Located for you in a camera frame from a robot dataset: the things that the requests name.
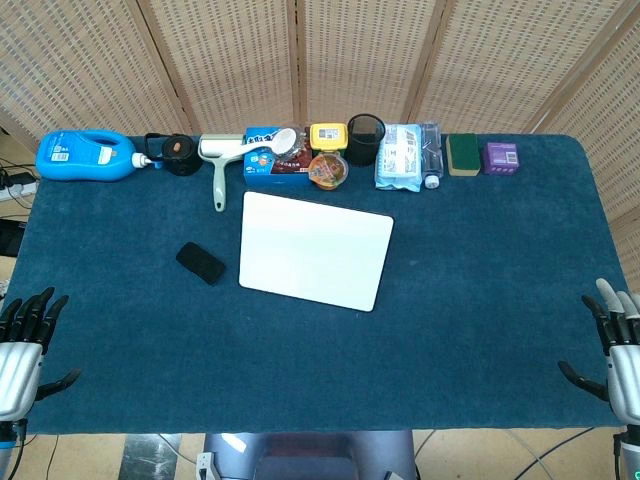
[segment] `table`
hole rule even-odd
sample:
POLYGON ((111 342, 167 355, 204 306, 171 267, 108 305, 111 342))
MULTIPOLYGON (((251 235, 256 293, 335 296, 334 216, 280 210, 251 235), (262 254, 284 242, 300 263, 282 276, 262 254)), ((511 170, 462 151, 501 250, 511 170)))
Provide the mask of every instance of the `table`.
POLYGON ((68 294, 43 381, 83 370, 33 409, 44 433, 330 431, 617 424, 556 362, 604 378, 583 293, 626 288, 577 141, 515 142, 513 177, 445 177, 436 191, 377 191, 352 168, 334 192, 260 192, 391 215, 373 312, 237 283, 241 163, 227 210, 212 166, 191 177, 135 172, 117 183, 40 186, 9 299, 68 294), (215 286, 175 254, 194 241, 227 271, 215 286))

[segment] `yellow lid container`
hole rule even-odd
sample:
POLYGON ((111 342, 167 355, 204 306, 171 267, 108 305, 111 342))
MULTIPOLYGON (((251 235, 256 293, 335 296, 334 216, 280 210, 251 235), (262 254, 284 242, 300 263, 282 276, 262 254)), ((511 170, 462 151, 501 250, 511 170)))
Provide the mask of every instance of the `yellow lid container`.
POLYGON ((314 123, 311 125, 311 148, 324 152, 344 150, 348 140, 344 123, 314 123))

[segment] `green sponge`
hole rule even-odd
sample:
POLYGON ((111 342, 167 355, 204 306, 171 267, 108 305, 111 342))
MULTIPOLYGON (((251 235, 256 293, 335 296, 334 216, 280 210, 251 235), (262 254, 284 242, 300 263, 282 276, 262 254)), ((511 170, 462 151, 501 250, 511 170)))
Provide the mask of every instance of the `green sponge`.
POLYGON ((447 137, 449 175, 473 177, 480 171, 478 138, 473 133, 458 133, 447 137))

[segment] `white cap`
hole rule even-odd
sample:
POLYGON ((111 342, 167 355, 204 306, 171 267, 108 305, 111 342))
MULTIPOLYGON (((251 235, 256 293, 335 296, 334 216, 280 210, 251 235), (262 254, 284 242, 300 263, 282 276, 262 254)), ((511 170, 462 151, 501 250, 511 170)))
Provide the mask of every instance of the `white cap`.
POLYGON ((136 168, 144 168, 151 163, 144 153, 136 152, 131 155, 131 163, 136 168))
POLYGON ((424 186, 428 189, 438 188, 440 185, 440 179, 437 175, 427 175, 427 178, 424 179, 424 186))

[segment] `whiteboard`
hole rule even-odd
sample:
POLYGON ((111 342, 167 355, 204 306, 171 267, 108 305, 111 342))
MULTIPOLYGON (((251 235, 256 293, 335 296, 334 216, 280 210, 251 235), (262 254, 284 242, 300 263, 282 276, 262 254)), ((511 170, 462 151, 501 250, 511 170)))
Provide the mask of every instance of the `whiteboard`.
POLYGON ((392 228, 384 215, 246 192, 240 285, 370 312, 392 228))

